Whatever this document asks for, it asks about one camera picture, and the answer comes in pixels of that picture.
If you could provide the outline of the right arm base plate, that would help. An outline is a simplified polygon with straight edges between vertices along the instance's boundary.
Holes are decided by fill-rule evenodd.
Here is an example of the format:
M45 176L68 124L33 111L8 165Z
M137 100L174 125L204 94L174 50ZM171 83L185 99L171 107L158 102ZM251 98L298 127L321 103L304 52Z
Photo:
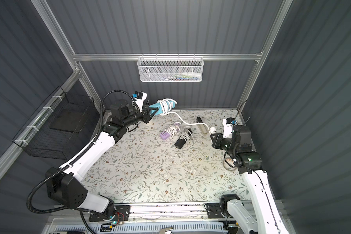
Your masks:
M227 210L227 204L224 202L206 203L204 207L209 219L227 218L230 216Z

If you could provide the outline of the teal power strip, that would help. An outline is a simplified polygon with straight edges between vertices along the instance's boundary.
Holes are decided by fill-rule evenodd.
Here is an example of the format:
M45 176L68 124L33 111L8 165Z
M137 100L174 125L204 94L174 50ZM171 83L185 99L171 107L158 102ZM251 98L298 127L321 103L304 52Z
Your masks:
M173 108L175 108L175 105L177 102L171 98L165 98L165 99L159 99L157 103L150 105L150 106L157 106L159 109L159 112L157 115L166 115L168 112L170 112Z

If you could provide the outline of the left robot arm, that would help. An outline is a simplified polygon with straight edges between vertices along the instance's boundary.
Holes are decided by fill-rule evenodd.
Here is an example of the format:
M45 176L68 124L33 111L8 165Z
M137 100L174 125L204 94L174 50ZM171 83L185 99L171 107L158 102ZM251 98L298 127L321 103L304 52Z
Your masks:
M89 192L82 181L89 169L100 157L118 143L128 132L131 125L137 126L140 122L148 123L154 116L166 110L158 102L147 105L145 98L133 97L133 108L124 100L118 100L111 105L111 116L100 120L100 130L94 138L73 158L59 168L50 168L46 178L29 194L26 205L34 213L41 213L32 205L32 197L36 190L46 185L50 199L61 204L59 208L44 210L44 213L56 212L64 209L93 211L110 218L115 214L115 205L111 199Z

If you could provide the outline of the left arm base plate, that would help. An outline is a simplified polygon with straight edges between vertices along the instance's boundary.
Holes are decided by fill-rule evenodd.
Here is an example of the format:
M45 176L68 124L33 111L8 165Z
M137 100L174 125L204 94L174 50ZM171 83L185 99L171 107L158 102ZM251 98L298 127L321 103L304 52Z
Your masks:
M88 220L90 222L125 222L129 218L130 210L129 205L109 206L103 213L92 212Z

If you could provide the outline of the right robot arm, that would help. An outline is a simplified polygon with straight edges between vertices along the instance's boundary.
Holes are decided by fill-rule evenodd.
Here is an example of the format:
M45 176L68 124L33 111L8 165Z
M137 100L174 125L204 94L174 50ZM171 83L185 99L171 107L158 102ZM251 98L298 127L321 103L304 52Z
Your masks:
M237 195L223 195L220 199L221 212L231 216L246 234L286 234L286 229L272 192L267 172L262 169L259 153L252 150L251 131L244 125L228 125L223 133L210 129L212 147L223 150L237 168L251 196L255 215L252 216Z

